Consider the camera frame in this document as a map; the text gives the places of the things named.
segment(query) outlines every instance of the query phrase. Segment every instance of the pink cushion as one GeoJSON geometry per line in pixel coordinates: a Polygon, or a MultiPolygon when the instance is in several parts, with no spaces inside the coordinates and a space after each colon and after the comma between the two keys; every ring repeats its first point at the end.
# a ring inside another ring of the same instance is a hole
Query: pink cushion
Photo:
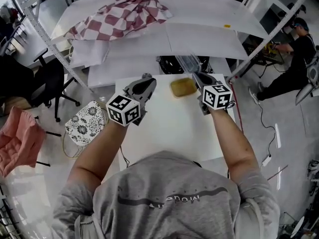
{"type": "Polygon", "coordinates": [[[19,165],[35,167],[44,138],[45,131],[30,113],[12,107],[0,130],[0,174],[6,177],[19,165]]]}

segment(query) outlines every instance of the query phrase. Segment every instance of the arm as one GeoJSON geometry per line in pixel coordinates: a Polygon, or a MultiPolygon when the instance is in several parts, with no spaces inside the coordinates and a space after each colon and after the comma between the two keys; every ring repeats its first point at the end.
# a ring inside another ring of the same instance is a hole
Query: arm
{"type": "Polygon", "coordinates": [[[76,160],[54,207],[53,238],[75,238],[75,231],[82,230],[77,219],[90,224],[94,191],[106,175],[126,131],[127,127],[110,121],[76,160]]]}
{"type": "Polygon", "coordinates": [[[290,44],[277,44],[274,46],[274,49],[277,49],[279,51],[284,51],[284,52],[293,52],[294,49],[290,44]]]}
{"type": "Polygon", "coordinates": [[[251,145],[224,110],[210,113],[230,177],[243,200],[235,221],[236,238],[276,238],[280,209],[269,183],[261,175],[251,145]]]}
{"type": "Polygon", "coordinates": [[[110,120],[76,160],[70,172],[68,183],[80,181],[94,192],[101,185],[121,147],[126,131],[127,127],[110,120]]]}
{"type": "Polygon", "coordinates": [[[254,151],[233,119],[223,110],[212,110],[215,129],[221,150],[233,181],[239,179],[247,170],[258,169],[254,151]]]}

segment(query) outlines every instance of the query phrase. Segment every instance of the floral pattern bag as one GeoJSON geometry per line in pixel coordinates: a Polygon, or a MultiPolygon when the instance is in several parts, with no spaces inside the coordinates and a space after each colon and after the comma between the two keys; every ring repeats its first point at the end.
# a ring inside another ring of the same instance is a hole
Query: floral pattern bag
{"type": "Polygon", "coordinates": [[[105,121],[100,105],[91,101],[65,124],[65,129],[76,145],[86,146],[104,128],[105,121]]]}

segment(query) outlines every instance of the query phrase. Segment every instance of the gray floor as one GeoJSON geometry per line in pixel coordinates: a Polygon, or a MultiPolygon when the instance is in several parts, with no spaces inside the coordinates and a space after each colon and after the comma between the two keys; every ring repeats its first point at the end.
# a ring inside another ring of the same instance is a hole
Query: gray floor
{"type": "MultiPolygon", "coordinates": [[[[316,24],[318,2],[307,0],[306,3],[307,20],[314,39],[319,40],[319,26],[316,24]]],[[[48,33],[53,30],[65,7],[64,0],[47,0],[41,5],[43,13],[40,14],[40,21],[48,33]]],[[[284,70],[284,67],[276,67],[280,71],[284,70]]],[[[254,66],[242,79],[234,83],[243,130],[253,146],[259,163],[267,156],[267,148],[273,137],[273,130],[265,129],[261,125],[261,110],[250,98],[248,86],[256,86],[259,81],[257,74],[260,75],[262,71],[262,67],[254,66]]],[[[270,67],[262,78],[263,84],[269,85],[279,74],[275,68],[270,67]]],[[[79,100],[83,107],[92,99],[108,100],[114,92],[114,87],[98,88],[95,91],[95,95],[91,95],[73,83],[67,88],[67,95],[79,100]]],[[[281,211],[288,212],[295,219],[299,219],[309,202],[310,183],[307,179],[307,164],[312,158],[319,158],[319,98],[308,97],[300,105],[295,106],[296,94],[297,91],[293,91],[261,103],[264,108],[265,125],[278,124],[282,143],[279,149],[275,141],[271,144],[272,160],[262,168],[262,173],[269,178],[288,165],[287,169],[269,182],[277,195],[281,211]]],[[[46,130],[63,134],[65,132],[63,125],[81,107],[75,107],[73,103],[66,100],[62,100],[59,107],[60,124],[55,123],[53,119],[54,102],[50,109],[41,105],[30,112],[40,116],[41,125],[46,130]]],[[[65,144],[66,149],[74,150],[75,146],[72,145],[72,142],[68,141],[65,144]]],[[[74,163],[74,160],[67,159],[63,155],[61,145],[60,139],[47,137],[39,161],[50,162],[52,166],[47,168],[37,165],[35,169],[19,167],[4,181],[9,202],[14,209],[13,214],[20,221],[19,226],[27,238],[50,237],[51,210],[57,192],[63,186],[74,163]]],[[[118,160],[115,159],[107,177],[118,171],[117,164],[118,160]]],[[[223,158],[202,162],[201,165],[206,169],[226,175],[227,168],[223,158]]]]}

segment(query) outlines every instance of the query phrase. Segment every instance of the pink cloth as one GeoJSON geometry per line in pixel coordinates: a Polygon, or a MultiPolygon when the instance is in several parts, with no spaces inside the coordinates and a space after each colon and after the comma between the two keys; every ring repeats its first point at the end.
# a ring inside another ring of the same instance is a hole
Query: pink cloth
{"type": "Polygon", "coordinates": [[[0,174],[6,177],[20,165],[35,167],[45,131],[34,117],[17,107],[0,130],[0,174]]]}
{"type": "Polygon", "coordinates": [[[115,0],[77,23],[64,36],[76,40],[112,41],[172,17],[158,0],[115,0]]]}

